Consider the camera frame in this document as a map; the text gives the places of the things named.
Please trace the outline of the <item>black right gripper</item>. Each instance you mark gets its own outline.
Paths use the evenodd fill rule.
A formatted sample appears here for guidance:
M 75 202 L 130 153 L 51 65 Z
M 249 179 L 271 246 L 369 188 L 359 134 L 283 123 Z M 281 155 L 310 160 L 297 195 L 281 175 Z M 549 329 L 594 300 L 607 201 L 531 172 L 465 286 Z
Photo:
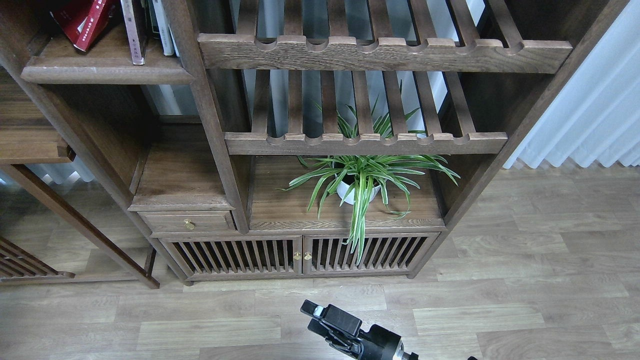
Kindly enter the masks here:
M 368 332 L 362 321 L 329 304 L 327 307 L 304 300 L 300 312 L 312 317 L 307 329 L 323 337 L 330 347 L 356 360 L 404 360 L 402 337 L 379 325 Z

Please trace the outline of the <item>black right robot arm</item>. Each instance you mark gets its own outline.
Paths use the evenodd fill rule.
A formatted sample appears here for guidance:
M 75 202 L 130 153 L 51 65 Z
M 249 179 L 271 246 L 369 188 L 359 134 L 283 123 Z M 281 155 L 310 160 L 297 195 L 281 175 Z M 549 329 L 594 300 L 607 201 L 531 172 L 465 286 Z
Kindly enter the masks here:
M 307 329 L 320 335 L 333 349 L 356 360 L 418 360 L 416 353 L 406 353 L 402 337 L 374 324 L 361 330 L 362 321 L 344 310 L 329 304 L 320 306 L 305 300 L 300 312 L 311 317 Z

